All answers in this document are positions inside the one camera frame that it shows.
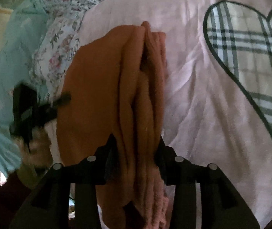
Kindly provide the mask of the person's left hand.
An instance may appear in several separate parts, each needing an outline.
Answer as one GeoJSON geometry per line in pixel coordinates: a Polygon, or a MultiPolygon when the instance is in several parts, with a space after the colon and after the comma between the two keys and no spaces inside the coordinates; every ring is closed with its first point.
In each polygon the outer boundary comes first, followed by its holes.
{"type": "Polygon", "coordinates": [[[44,128],[34,128],[32,130],[32,140],[28,145],[23,138],[14,138],[14,143],[18,146],[22,163],[35,168],[50,168],[52,165],[52,155],[50,151],[51,140],[44,128]]]}

